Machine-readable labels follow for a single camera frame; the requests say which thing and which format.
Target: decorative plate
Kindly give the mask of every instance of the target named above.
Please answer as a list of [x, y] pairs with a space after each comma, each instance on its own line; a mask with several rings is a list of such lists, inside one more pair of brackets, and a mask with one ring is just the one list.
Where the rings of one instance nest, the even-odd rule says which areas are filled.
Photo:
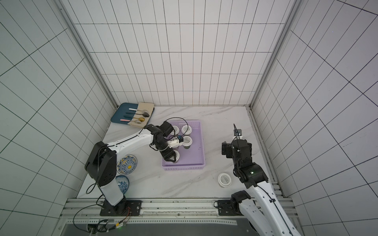
[[119, 174], [130, 174], [136, 168], [137, 160], [133, 155], [127, 155], [117, 164], [117, 172]]
[[116, 176], [116, 181], [118, 183], [119, 190], [122, 192], [123, 195], [129, 189], [129, 179], [124, 175]]

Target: marble table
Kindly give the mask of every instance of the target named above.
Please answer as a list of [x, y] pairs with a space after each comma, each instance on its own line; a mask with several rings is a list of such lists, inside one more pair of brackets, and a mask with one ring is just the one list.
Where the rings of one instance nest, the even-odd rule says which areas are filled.
[[[161, 166], [162, 157], [148, 146], [133, 151], [138, 159], [136, 169], [127, 175], [130, 187], [127, 198], [201, 198], [231, 197], [231, 194], [245, 189], [244, 184], [232, 174], [232, 159], [221, 154], [222, 142], [230, 143], [233, 136], [233, 123], [242, 129], [243, 139], [252, 143], [253, 161], [259, 164], [269, 176], [256, 136], [252, 129], [247, 108], [244, 106], [158, 106], [150, 122], [160, 125], [170, 117], [182, 117], [188, 120], [201, 120], [206, 165], [201, 170], [165, 171]], [[119, 140], [131, 135], [139, 128], [111, 123], [104, 137], [104, 143]], [[218, 184], [218, 175], [228, 173], [231, 176], [230, 187], [222, 188]], [[94, 183], [88, 174], [78, 193], [78, 198], [98, 198], [101, 195], [96, 187], [90, 194], [85, 191]]]

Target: cable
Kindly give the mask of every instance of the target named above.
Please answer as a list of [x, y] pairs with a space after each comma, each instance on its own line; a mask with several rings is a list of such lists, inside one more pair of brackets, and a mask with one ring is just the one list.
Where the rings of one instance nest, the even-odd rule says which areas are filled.
[[171, 117], [171, 118], [166, 119], [165, 121], [170, 120], [170, 119], [173, 119], [173, 118], [183, 119], [183, 120], [185, 121], [186, 125], [189, 127], [188, 122], [186, 122], [186, 120], [185, 120], [184, 118], [181, 118], [181, 117]]

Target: metal bracket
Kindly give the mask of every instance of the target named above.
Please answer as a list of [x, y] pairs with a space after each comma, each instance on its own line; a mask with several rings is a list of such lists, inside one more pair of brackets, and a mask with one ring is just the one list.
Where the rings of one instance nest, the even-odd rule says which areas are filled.
[[[122, 200], [120, 203], [123, 206], [123, 209], [130, 207], [131, 216], [139, 216], [141, 211], [142, 201], [140, 200]], [[128, 210], [122, 210], [121, 213], [117, 213], [114, 206], [110, 205], [108, 201], [104, 201], [100, 216], [127, 216], [129, 213]]]

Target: bowl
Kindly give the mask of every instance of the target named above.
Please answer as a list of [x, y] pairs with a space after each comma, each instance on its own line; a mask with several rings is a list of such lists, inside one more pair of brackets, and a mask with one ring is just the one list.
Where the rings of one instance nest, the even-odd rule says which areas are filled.
[[137, 165], [136, 157], [133, 155], [127, 155], [117, 164], [117, 172], [122, 175], [127, 175], [135, 170]]
[[116, 181], [119, 190], [122, 192], [123, 195], [125, 195], [127, 190], [129, 189], [129, 179], [124, 175], [118, 175], [116, 176]]

